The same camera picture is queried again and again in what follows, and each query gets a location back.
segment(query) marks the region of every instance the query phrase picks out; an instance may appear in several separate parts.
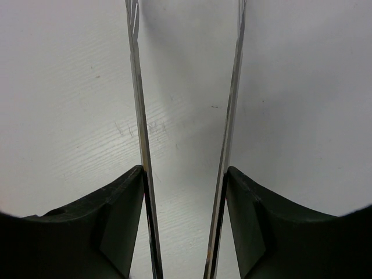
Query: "metal rod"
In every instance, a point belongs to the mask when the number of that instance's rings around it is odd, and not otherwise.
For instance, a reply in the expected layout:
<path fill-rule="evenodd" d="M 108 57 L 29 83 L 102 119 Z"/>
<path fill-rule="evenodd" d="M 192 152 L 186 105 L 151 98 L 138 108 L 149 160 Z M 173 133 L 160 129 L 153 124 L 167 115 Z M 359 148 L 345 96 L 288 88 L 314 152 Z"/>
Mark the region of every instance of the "metal rod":
<path fill-rule="evenodd" d="M 219 259 L 219 246 L 221 237 L 221 228 L 226 199 L 227 177 L 226 172 L 230 164 L 231 143 L 233 139 L 235 111 L 237 107 L 240 69 L 242 62 L 242 46 L 245 29 L 245 7 L 246 0 L 239 1 L 239 36 L 235 49 L 234 68 L 232 71 L 230 95 L 228 98 L 227 115 L 225 123 L 225 132 L 223 136 L 219 172 L 217 176 L 216 193 L 214 195 L 214 204 L 212 212 L 212 221 L 210 225 L 208 253 L 204 270 L 204 279 L 215 279 L 217 274 L 217 264 Z"/>
<path fill-rule="evenodd" d="M 138 26 L 140 23 L 140 6 L 138 0 L 126 0 L 128 35 L 131 52 L 131 67 L 134 87 L 135 111 L 139 135 L 139 149 L 144 168 L 144 192 L 149 230 L 152 274 L 154 279 L 163 279 L 162 257 L 160 254 L 160 241 L 158 219 L 156 217 L 155 194 L 150 158 L 149 137 L 147 131 L 144 92 L 140 68 L 140 52 L 138 48 Z"/>

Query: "metal strip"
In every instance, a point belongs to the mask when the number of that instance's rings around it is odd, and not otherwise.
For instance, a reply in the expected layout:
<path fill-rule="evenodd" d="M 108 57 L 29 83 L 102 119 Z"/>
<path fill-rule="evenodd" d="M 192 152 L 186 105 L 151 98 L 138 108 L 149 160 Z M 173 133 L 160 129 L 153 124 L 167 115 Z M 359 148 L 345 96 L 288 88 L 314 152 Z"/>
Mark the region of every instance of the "metal strip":
<path fill-rule="evenodd" d="M 154 279 L 163 279 L 162 257 L 160 254 L 160 241 L 158 230 L 158 219 L 156 217 L 155 194 L 153 190 L 153 177 L 150 158 L 149 137 L 147 131 L 144 92 L 142 88 L 142 76 L 140 68 L 140 55 L 138 48 L 138 26 L 140 18 L 140 7 L 138 0 L 126 0 L 128 36 L 130 45 L 130 60 L 132 67 L 135 111 L 137 114 L 139 148 L 144 168 L 144 191 L 149 229 L 149 240 L 152 261 L 152 273 Z"/>
<path fill-rule="evenodd" d="M 232 71 L 230 96 L 228 98 L 225 132 L 222 143 L 219 172 L 217 176 L 216 193 L 214 196 L 212 221 L 208 242 L 208 253 L 204 270 L 204 279 L 215 279 L 219 259 L 219 246 L 221 228 L 226 199 L 227 177 L 226 172 L 230 164 L 231 143 L 233 139 L 235 111 L 237 107 L 240 69 L 242 62 L 242 47 L 245 30 L 246 0 L 239 0 L 239 36 L 235 49 L 234 68 Z"/>

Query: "gray surface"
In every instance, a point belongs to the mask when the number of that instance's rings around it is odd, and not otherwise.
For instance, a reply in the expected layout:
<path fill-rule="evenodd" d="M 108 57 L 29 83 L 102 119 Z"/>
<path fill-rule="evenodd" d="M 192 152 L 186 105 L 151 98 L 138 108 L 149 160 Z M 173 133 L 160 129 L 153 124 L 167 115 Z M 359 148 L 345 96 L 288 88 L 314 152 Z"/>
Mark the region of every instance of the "gray surface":
<path fill-rule="evenodd" d="M 372 2 L 249 1 L 231 164 L 310 208 L 372 200 Z M 166 278 L 201 278 L 231 81 L 231 1 L 141 2 Z M 0 209 L 43 214 L 140 162 L 124 1 L 0 3 Z M 217 278 L 238 278 L 225 214 Z M 132 275 L 151 278 L 145 214 Z"/>

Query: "thin metallic blade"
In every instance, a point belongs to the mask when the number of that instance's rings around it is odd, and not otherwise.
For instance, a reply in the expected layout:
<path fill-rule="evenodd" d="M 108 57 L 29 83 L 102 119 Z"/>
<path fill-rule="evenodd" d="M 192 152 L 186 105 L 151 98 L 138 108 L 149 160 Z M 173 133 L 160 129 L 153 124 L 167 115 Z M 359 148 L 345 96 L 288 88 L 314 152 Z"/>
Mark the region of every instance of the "thin metallic blade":
<path fill-rule="evenodd" d="M 149 240 L 152 261 L 152 273 L 154 279 L 163 279 L 162 257 L 160 254 L 160 241 L 158 219 L 156 217 L 155 194 L 153 189 L 153 177 L 150 158 L 149 138 L 147 131 L 144 92 L 142 88 L 142 76 L 140 68 L 140 55 L 138 49 L 138 23 L 140 7 L 138 0 L 126 0 L 128 36 L 131 52 L 131 67 L 134 87 L 135 111 L 137 114 L 139 148 L 144 168 L 144 190 L 146 214 L 149 229 Z"/>
<path fill-rule="evenodd" d="M 240 69 L 242 62 L 242 47 L 245 29 L 246 0 L 239 1 L 239 36 L 235 49 L 234 68 L 232 71 L 230 95 L 228 97 L 225 132 L 222 143 L 216 193 L 214 196 L 212 221 L 210 225 L 208 253 L 204 270 L 204 279 L 215 279 L 219 259 L 220 236 L 225 207 L 227 177 L 226 172 L 230 164 L 231 143 L 233 139 L 235 110 L 237 107 Z"/>

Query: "white surface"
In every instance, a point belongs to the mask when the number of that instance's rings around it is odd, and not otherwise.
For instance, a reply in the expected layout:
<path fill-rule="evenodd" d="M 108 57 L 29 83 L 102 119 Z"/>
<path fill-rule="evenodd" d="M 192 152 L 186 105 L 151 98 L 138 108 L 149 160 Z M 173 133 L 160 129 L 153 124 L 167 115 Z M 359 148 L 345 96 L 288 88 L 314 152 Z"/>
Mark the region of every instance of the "white surface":
<path fill-rule="evenodd" d="M 372 2 L 248 1 L 232 161 L 344 214 L 372 200 Z M 237 3 L 142 0 L 139 47 L 166 278 L 201 278 Z M 125 4 L 0 3 L 0 209 L 43 214 L 140 162 Z M 238 278 L 228 214 L 219 278 Z M 131 274 L 151 278 L 145 215 Z"/>

